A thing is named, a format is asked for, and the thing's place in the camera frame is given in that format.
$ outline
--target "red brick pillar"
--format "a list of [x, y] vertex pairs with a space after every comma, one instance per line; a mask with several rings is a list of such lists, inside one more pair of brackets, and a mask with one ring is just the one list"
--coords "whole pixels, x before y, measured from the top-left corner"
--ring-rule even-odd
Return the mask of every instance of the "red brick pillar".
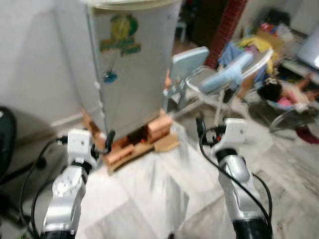
[[217, 60], [225, 45], [231, 39], [237, 23], [248, 0], [228, 0], [222, 20], [217, 32], [212, 39], [209, 55], [205, 64], [213, 69], [217, 66]]

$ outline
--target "refrigerator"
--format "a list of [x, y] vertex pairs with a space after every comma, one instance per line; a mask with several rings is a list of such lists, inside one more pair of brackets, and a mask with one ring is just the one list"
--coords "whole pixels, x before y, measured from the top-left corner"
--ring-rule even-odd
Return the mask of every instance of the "refrigerator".
[[56, 23], [83, 109], [126, 136], [160, 114], [180, 0], [56, 0]]

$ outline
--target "baby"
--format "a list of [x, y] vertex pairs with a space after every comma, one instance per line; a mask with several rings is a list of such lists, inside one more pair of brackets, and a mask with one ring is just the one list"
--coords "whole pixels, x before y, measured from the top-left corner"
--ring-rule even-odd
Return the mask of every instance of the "baby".
[[282, 106], [293, 106], [298, 103], [309, 104], [319, 96], [319, 89], [303, 92], [302, 90], [310, 83], [313, 73], [309, 73], [298, 84], [285, 85], [273, 77], [269, 77], [257, 92], [261, 98], [277, 102]]

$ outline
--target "black office chair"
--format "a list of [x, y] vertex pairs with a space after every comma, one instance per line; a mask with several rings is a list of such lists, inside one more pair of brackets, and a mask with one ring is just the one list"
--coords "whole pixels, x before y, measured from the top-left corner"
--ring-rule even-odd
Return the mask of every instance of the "black office chair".
[[[15, 138], [15, 116], [8, 108], [0, 107], [0, 185], [3, 185], [27, 172], [33, 165], [32, 162], [15, 172], [6, 174], [12, 160]], [[45, 166], [46, 160], [45, 158], [42, 158], [39, 163], [37, 163], [37, 168], [42, 169]], [[13, 216], [13, 218], [17, 219], [13, 222], [19, 227], [23, 226], [19, 216], [18, 206], [0, 189], [0, 215], [8, 213], [14, 213], [14, 215], [11, 215], [10, 218]]]

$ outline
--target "black cable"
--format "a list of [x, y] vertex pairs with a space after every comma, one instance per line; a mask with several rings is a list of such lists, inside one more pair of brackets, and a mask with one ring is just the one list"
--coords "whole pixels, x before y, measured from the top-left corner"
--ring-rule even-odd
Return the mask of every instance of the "black cable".
[[270, 221], [271, 221], [271, 218], [272, 218], [272, 215], [273, 215], [273, 199], [271, 198], [271, 193], [270, 193], [270, 190], [267, 186], [267, 184], [256, 174], [253, 173], [253, 176], [255, 178], [257, 178], [261, 183], [262, 185], [264, 186], [265, 190], [266, 190], [266, 193], [267, 193], [267, 197], [268, 197], [268, 216], [270, 218]]
[[51, 144], [53, 144], [53, 143], [55, 143], [55, 142], [57, 142], [57, 141], [58, 141], [58, 139], [52, 139], [52, 140], [50, 140], [50, 141], [44, 146], [44, 148], [42, 149], [42, 151], [41, 151], [41, 153], [39, 154], [38, 158], [34, 161], [32, 167], [31, 167], [31, 169], [30, 169], [30, 171], [29, 171], [29, 173], [28, 173], [28, 175], [27, 175], [27, 177], [26, 177], [26, 179], [25, 179], [25, 181], [24, 181], [24, 183], [23, 183], [23, 186], [22, 186], [22, 188], [21, 188], [21, 191], [20, 191], [20, 198], [19, 198], [19, 214], [20, 214], [20, 218], [21, 218], [21, 220], [22, 220], [22, 223], [25, 225], [26, 229], [28, 230], [28, 232], [29, 232], [29, 233], [31, 234], [31, 236], [32, 236], [33, 238], [35, 238], [35, 239], [37, 239], [37, 238], [39, 238], [39, 237], [38, 237], [38, 235], [35, 234], [35, 232], [34, 232], [32, 229], [30, 229], [29, 224], [28, 224], [28, 222], [26, 221], [26, 219], [25, 219], [25, 217], [24, 217], [24, 214], [23, 214], [22, 203], [23, 203], [23, 195], [24, 195], [24, 191], [25, 191], [25, 186], [26, 186], [26, 183], [27, 183], [29, 177], [31, 176], [32, 172], [34, 171], [34, 169], [35, 169], [35, 167], [36, 167], [36, 163], [37, 163], [37, 162], [40, 160], [40, 158], [44, 155], [44, 153], [45, 153], [45, 151], [47, 150], [47, 148], [48, 148]]
[[202, 154], [204, 155], [204, 157], [207, 159], [207, 161], [212, 164], [213, 166], [215, 166], [219, 172], [223, 173], [227, 178], [229, 178], [230, 180], [232, 180], [233, 182], [235, 182], [242, 190], [244, 190], [248, 196], [257, 204], [257, 206], [260, 208], [260, 210], [262, 211], [262, 213], [264, 214], [264, 217], [266, 219], [266, 222], [268, 224], [269, 230], [271, 235], [273, 234], [273, 229], [271, 226], [271, 220], [265, 210], [265, 208], [263, 207], [263, 205], [254, 197], [254, 195], [252, 195], [237, 179], [235, 179], [233, 176], [229, 175], [224, 169], [222, 169], [221, 167], [219, 167], [216, 163], [214, 163], [213, 161], [210, 160], [210, 158], [207, 156], [207, 154], [204, 151], [203, 148], [203, 139], [206, 136], [207, 132], [209, 131], [215, 131], [215, 128], [209, 128], [207, 130], [205, 130], [205, 132], [201, 135], [200, 140], [199, 140], [199, 148], [200, 151], [202, 152]]
[[35, 225], [35, 205], [36, 205], [36, 201], [39, 197], [39, 195], [42, 193], [42, 191], [46, 188], [46, 186], [52, 184], [54, 182], [54, 180], [50, 180], [46, 183], [44, 183], [41, 188], [37, 191], [34, 199], [33, 199], [33, 202], [32, 202], [32, 207], [31, 207], [31, 225], [32, 225], [32, 229], [33, 229], [33, 232], [35, 235], [38, 236], [38, 238], [40, 238], [40, 233], [38, 232], [38, 230], [36, 229], [36, 225]]

